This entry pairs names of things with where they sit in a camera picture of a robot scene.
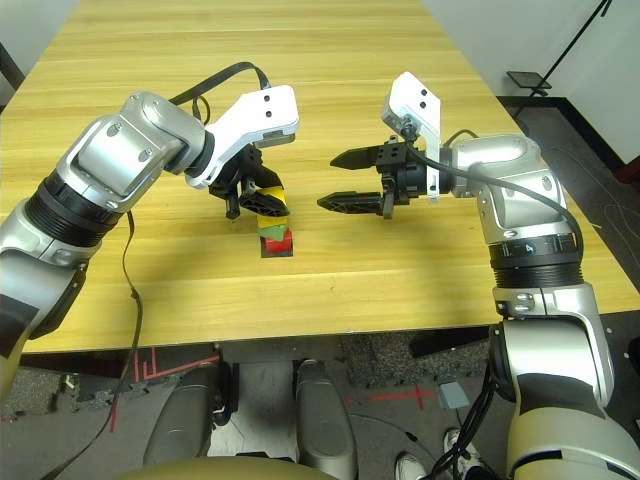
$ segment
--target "black strap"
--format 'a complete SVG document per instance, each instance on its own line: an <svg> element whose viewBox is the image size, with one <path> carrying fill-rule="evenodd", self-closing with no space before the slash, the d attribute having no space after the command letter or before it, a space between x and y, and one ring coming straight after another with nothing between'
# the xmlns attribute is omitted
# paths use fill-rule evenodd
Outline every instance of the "black strap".
<svg viewBox="0 0 640 480"><path fill-rule="evenodd" d="M124 276L126 277L127 283L129 284L129 288L131 289L131 298L135 300L136 306L138 308L138 314L136 317L136 329L133 334L133 341L131 342L131 348L129 349L129 354L127 355L127 361L124 364L124 368L122 369L122 373L120 374L120 380L118 381L118 385L116 386L116 389L114 391L113 400L111 401L111 408L109 409L109 415L107 415L107 418L105 419L104 423L100 427L100 430L98 430L98 433L96 433L93 436L93 438L89 440L89 442L82 448L82 450L80 450L78 453L68 458L67 460L62 462L60 465L55 467L53 470L51 470L49 473L44 475L41 480L53 480L55 478L58 478L58 475L60 475L69 465L75 462L78 459L78 457L80 457L80 455L86 452L96 442L96 440L100 437L100 435L102 435L102 433L105 431L105 429L107 428L107 425L109 425L109 422L111 421L111 418L116 413L116 408L118 408L118 396L120 395L120 391L122 390L125 380L127 379L127 373L129 372L129 366L133 361L133 355L135 351L138 349L138 341L140 340L140 330L142 329L143 305L142 305L142 297L140 296L140 293L138 293L138 290L136 289L136 287L133 285L133 282L131 282L131 278L129 278L129 273L127 272L127 267L125 265L127 250L129 250L129 245L131 244L131 240L133 239L133 234L136 231L136 226L133 221L133 214L130 211L127 212L127 219L129 220L129 239L127 240L127 244L125 245L124 251L122 252L122 271L124 272Z"/></svg>
<svg viewBox="0 0 640 480"><path fill-rule="evenodd" d="M256 67L251 62L238 62L234 65L230 65L227 68L220 70L218 73L214 73L206 80L198 83L194 87L191 87L189 90L185 90L179 95L169 99L171 103L174 105L182 105L185 102L198 98L203 93L208 92L212 88L217 87L223 82L226 82L234 75L244 72L245 70L255 70L258 75L258 81L260 82L260 89L264 90L265 88L271 88L271 83L269 83L269 79L264 74L262 70Z"/></svg>

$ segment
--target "black cable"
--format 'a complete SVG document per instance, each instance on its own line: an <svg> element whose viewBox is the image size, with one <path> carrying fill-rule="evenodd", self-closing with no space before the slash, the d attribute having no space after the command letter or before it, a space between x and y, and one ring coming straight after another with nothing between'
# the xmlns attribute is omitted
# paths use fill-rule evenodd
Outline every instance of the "black cable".
<svg viewBox="0 0 640 480"><path fill-rule="evenodd" d="M472 132L471 130L468 130L466 128L463 128L462 130L458 130L456 133L454 133L453 135L451 135L448 140L446 142L444 142L442 144L443 147L448 147L451 145L451 142L453 142L456 138L458 138L460 135L462 135L463 133L466 133L467 135L469 135L470 137L473 138L478 138L478 135L475 132Z"/></svg>
<svg viewBox="0 0 640 480"><path fill-rule="evenodd" d="M495 385L491 379L489 365L487 365L482 383L482 390L473 402L471 410L460 428L460 434L458 435L456 443L436 461L431 469L431 473L422 480L434 480L442 473L446 472L450 467L453 467L454 478L456 478L458 458L464 454L467 446L471 443L471 440L480 428L480 425L491 406L494 392Z"/></svg>
<svg viewBox="0 0 640 480"><path fill-rule="evenodd" d="M382 418L378 418L378 417L372 417L370 415L361 415L359 413L349 413L348 414L349 417L352 418L360 418L360 419L364 419L364 420L370 420L372 422L378 422L381 423L383 425L386 425L388 427L391 427L397 431L399 431L400 433L402 433L405 437L407 437L411 442L415 443L416 446L421 449L422 451L424 451L427 455L429 455L429 457L431 457L431 459L436 462L436 456L431 453L431 451L425 447L422 443L420 443L418 441L418 437L415 436L413 433L408 432L407 430L405 430L404 428L400 427L399 425L396 425L395 423L391 423L387 420L383 420Z"/></svg>
<svg viewBox="0 0 640 480"><path fill-rule="evenodd" d="M564 208L562 205L554 202L553 200L545 197L544 195L540 195L539 193L534 192L533 190L529 190L528 188L522 187L520 185L516 185L515 183L506 182L504 180L500 180L497 178L487 177L485 175L480 175L478 173L468 172L466 170L460 170L459 168L449 167L447 165L443 165L441 163L435 162L430 158L425 157L418 150L413 147L407 149L409 154L414 158L416 162L423 163L431 168L435 168L436 170L441 170L443 172L447 172L451 175L466 178L468 180L472 180L478 183L484 183L487 185L493 185L500 188L506 188L508 190L513 190L514 192L522 193L523 195L527 195L528 197L533 198L534 200L539 201L540 203L546 205L549 208L553 208L556 212L562 215L573 234L576 237L576 248L578 249L580 260L582 260L582 256L584 254L584 239L582 238L582 230L580 230L580 225L578 221L573 216L573 214Z"/></svg>
<svg viewBox="0 0 640 480"><path fill-rule="evenodd" d="M60 465L55 467L53 470L51 470L49 473L44 475L41 480L53 480L54 478L57 478L58 475L60 475L69 465L75 462L84 452L86 452L96 442L96 440L98 440L100 435L102 435L102 433L105 431L105 429L107 428L107 425L109 425L111 418L115 415L116 409L118 408L118 397L120 396L120 391L122 390L122 387L125 384L125 381L127 379L127 373L129 372L129 367L131 365L131 362L133 361L133 356L136 350L138 349L138 341L140 340L140 331L142 330L142 315L144 312L143 312L142 297L140 296L140 293L138 292L136 287L133 285L133 282L131 282L131 278L129 277L129 273L127 272L127 267L125 264L127 251L129 250L129 245L131 244L131 240L133 239L133 235L136 231L136 226L133 221L133 214L131 213L131 211L127 212L127 219L129 220L129 238L127 240L127 244L124 247L124 251L122 252L122 271L124 272L124 276L127 279L129 288L131 289L131 298L135 300L136 307L138 310L137 317L136 317L136 329L133 334L133 341L131 342L131 348L129 349L127 360L124 364L124 368L122 369L122 373L120 374L120 380L118 380L118 385L116 386L115 391L113 393L113 400L111 401L111 408L109 409L109 414L107 415L107 418L105 419L104 423L98 430L98 433L96 433L94 437L91 440L89 440L89 442L78 453L76 453L69 459L65 460L63 463L61 463Z"/></svg>
<svg viewBox="0 0 640 480"><path fill-rule="evenodd" d="M198 120L202 120L202 114L200 113L200 108L198 107L198 100L200 100L202 103L204 103L204 107L205 107L205 110L207 112L207 116L205 117L204 121L202 122L203 125L206 125L207 123L209 123L209 120L211 120L211 106L209 105L209 102L207 102L206 98L200 96L200 97L197 97L197 98L194 98L193 100L191 100L191 113Z"/></svg>
<svg viewBox="0 0 640 480"><path fill-rule="evenodd" d="M255 70L256 74L258 75L258 81L260 82L261 90L264 90L265 88L271 88L271 83L269 83L269 79L262 70L260 70L251 62L239 62L220 70L218 73L214 73L209 78L191 87L189 90L185 90L181 94L169 99L169 101L174 105L182 105L185 102L202 96L212 88L217 87L221 83L229 80L234 75L240 72L244 72L245 70Z"/></svg>

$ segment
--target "gray floor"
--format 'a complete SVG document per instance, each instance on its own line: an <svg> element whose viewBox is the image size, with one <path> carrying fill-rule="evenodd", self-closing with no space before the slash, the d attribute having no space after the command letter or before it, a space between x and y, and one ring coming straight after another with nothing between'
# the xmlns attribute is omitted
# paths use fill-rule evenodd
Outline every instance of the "gray floor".
<svg viewBox="0 0 640 480"><path fill-rule="evenodd" d="M597 228L629 277L640 287L640 269L637 264L637 257L640 256L638 193L630 187L619 185L554 110L528 109L523 112L522 119L530 128L530 136L541 145L545 159L578 201L589 220L596 225L594 228ZM620 204L630 210L606 207L609 204ZM625 315L611 317L612 325L615 325L615 341L620 348L624 348L631 332L637 332L626 329L625 325L633 324L635 319L640 321L637 313ZM401 430L412 432L418 437L420 445L434 456L442 450L441 439L445 430L457 424L454 412L443 408L442 400L437 395L438 387L432 378L416 380L412 377L412 383L373 389L351 386L346 363L348 359L344 358L340 339L337 337L232 342L223 345L223 348L225 359L241 363L245 372L242 387L245 400L241 404L236 428L249 428L246 422L244 425L242 423L246 419L268 418L269 421L262 422L263 426L272 428L273 434L280 439L278 444L267 445L268 448L277 447L277 451L271 452L274 454L291 451L292 409L289 408L291 399L287 385L290 385L291 361L294 359L314 357L325 360L350 412L384 419ZM638 392L640 380L626 368L628 366L624 362L627 360L622 354L616 361L622 362L621 371L626 376L624 383L617 385L621 393L615 404L620 411L619 415L628 419L628 424L632 425L633 415L637 413L635 418L640 417L640 407L637 406L637 395L629 392ZM379 371L379 374L386 375L383 371ZM459 379L459 382L467 396L473 399L479 391L480 378L465 377ZM106 479L138 467L153 422L172 385L171 382L158 384L150 387L146 395L124 398L119 405L115 433L105 433L59 478ZM420 392L434 392L433 395L425 394L422 408L417 398L411 396L416 392L416 387ZM272 396L257 396L255 392L260 391L272 391ZM407 394L408 398L397 398L397 395L389 397L389 394L398 393ZM71 400L62 397L58 411L54 414L28 414L14 423L3 418L0 424L0 478L39 478L83 446L94 435L107 414L105 409L84 409L78 412L71 410ZM511 405L497 398L474 441L482 456L500 474L504 474L506 433L511 412ZM429 454L422 447L410 442L394 427L364 417L352 417L352 424L358 442L362 479L393 478L393 461L402 450L414 452L426 465L432 463ZM213 451L216 448L235 448L231 440L232 430L227 429L227 437L222 435L222 430L214 433ZM255 443L251 442L254 440L245 443L244 448L253 450L260 446L257 440Z"/></svg>

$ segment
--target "white wall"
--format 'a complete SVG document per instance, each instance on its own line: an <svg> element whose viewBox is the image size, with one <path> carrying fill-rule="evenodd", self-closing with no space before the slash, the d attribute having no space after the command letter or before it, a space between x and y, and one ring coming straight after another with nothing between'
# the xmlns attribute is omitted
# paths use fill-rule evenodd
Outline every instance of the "white wall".
<svg viewBox="0 0 640 480"><path fill-rule="evenodd" d="M553 82L625 163L640 155L640 3L615 0Z"/></svg>
<svg viewBox="0 0 640 480"><path fill-rule="evenodd" d="M507 70L544 74L595 8L584 0L424 0L496 95L518 92ZM553 79L553 95L565 96Z"/></svg>
<svg viewBox="0 0 640 480"><path fill-rule="evenodd" d="M25 75L36 64L78 0L0 0L0 42ZM13 89L0 75L0 104Z"/></svg>
<svg viewBox="0 0 640 480"><path fill-rule="evenodd" d="M423 0L496 95L527 95L507 70L546 73L599 0ZM640 2L615 0L551 76L625 162L640 154Z"/></svg>

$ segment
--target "black cable on floor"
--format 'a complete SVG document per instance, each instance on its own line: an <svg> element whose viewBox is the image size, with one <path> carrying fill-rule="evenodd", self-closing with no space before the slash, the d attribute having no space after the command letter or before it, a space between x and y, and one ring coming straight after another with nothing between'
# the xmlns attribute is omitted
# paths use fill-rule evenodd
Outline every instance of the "black cable on floor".
<svg viewBox="0 0 640 480"><path fill-rule="evenodd" d="M124 368L122 369L122 373L120 374L118 385L116 386L115 391L113 393L113 400L111 401L111 408L109 409L109 414L107 415L107 418L105 419L104 423L102 424L98 432L93 436L91 440L89 440L89 442L78 453L76 453L75 455L68 458L67 460L62 462L60 465L52 469L49 473L47 473L42 477L42 480L53 480L54 478L57 478L58 475L60 475L69 465L75 462L84 452L86 452L96 442L96 440L98 440L100 435L102 435L102 433L105 431L105 429L107 428L107 425L109 425L109 422L111 421L111 419L116 413L116 409L118 408L118 398L120 396L120 392L122 391L125 381L127 379L127 373L129 373L129 367L131 365L131 362L133 361L133 356L136 350L138 349L138 342L140 340L140 331L142 330L142 317L144 314L144 309L143 309L144 305L143 305L142 297L140 296L140 293L138 292L135 285L131 281L131 278L129 277L129 273L127 272L127 266L125 263L125 260L127 257L127 251L129 250L129 245L131 244L131 240L133 239L133 235L135 234L135 231L136 231L135 222L133 221L133 213L131 213L131 211L127 212L127 219L129 220L129 238L127 239L127 244L125 245L124 250L122 252L122 271L124 273L125 278L127 279L129 288L131 289L131 298L135 300L136 308L137 308L136 328L133 333L131 348L129 349L129 353L127 354L127 360L124 364Z"/></svg>
<svg viewBox="0 0 640 480"><path fill-rule="evenodd" d="M391 428L397 430L398 432L404 434L404 436L407 437L411 442L413 442L420 450L422 450L427 455L429 455L429 457L431 457L431 459L434 462L437 461L436 456L433 453L431 453L431 451L427 447L425 447L418 440L418 437L416 435L414 435L413 433L405 430L404 428L400 427L399 425L396 425L395 423L391 423L391 422L389 422L387 420L384 420L382 418L372 417L370 415L361 415L359 413L349 413L348 415L351 418L360 418L360 419L363 419L363 420L369 420L369 421L372 421L372 422L381 423L383 425L386 425L388 427L391 427Z"/></svg>

